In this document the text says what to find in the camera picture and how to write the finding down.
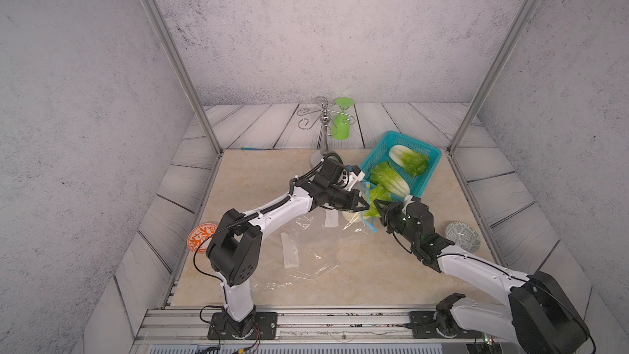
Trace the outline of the chinese cabbage dark green leafy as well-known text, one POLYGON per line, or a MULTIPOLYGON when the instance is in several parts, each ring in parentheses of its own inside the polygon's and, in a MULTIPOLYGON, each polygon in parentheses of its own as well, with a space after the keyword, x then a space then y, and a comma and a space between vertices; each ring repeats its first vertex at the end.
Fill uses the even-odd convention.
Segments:
POLYGON ((350 211, 350 203, 347 211, 342 212, 342 216, 346 221, 356 220, 359 217, 363 219, 380 218, 380 213, 375 206, 375 201, 390 202, 392 200, 391 193, 389 193, 382 185, 366 185, 359 184, 357 188, 353 188, 351 191, 360 191, 360 195, 369 202, 370 209, 368 211, 350 211))

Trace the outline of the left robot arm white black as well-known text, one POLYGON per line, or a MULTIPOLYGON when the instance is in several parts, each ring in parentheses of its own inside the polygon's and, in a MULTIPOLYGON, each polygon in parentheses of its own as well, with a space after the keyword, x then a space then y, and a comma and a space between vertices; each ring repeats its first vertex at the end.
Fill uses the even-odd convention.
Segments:
POLYGON ((322 157, 304 175, 289 181, 288 192, 252 211, 224 213, 209 237, 206 257, 214 277, 221 281, 222 310, 212 316, 208 337, 246 339, 255 328, 277 321, 273 312, 257 313, 250 278, 260 259, 263 240, 288 222, 320 207, 333 211, 362 212, 369 204, 355 186, 365 178, 357 166, 345 166, 335 152, 322 157))

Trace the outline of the clear zipper bag blue seal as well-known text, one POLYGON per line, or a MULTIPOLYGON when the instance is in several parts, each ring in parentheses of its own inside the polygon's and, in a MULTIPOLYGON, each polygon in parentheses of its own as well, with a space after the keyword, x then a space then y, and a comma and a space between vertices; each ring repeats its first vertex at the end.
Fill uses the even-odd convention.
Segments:
POLYGON ((362 212, 318 208, 299 216, 264 235, 252 290, 264 293, 315 280, 340 266, 343 245, 375 233, 373 219, 362 212))

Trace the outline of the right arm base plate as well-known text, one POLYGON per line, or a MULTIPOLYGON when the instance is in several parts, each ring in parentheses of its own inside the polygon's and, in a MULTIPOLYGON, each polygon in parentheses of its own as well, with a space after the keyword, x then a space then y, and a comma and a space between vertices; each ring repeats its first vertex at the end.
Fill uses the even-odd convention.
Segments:
POLYGON ((411 311, 410 320, 403 324, 415 339, 480 339, 482 334, 462 329, 449 316, 439 311, 411 311))

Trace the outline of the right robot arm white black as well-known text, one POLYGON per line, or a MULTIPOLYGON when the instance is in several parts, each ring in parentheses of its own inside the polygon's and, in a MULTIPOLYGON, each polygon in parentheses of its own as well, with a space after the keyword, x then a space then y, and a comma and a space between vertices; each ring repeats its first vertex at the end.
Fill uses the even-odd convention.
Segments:
POLYGON ((527 353, 575 353, 594 339, 560 284, 543 271, 532 275, 473 256, 438 234, 433 215, 420 198, 375 200, 380 220, 394 239, 405 238, 408 252, 437 273, 454 276, 496 300, 479 303, 453 293, 436 306, 440 336, 453 339, 477 331, 518 345, 527 353))

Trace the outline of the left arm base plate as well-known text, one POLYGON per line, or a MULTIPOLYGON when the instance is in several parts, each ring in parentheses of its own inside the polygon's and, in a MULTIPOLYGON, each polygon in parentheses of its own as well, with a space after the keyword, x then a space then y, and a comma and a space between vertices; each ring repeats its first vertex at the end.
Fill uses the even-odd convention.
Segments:
POLYGON ((253 310, 242 321, 234 320, 226 311, 212 315, 209 340, 274 340, 277 335, 278 313, 253 310))

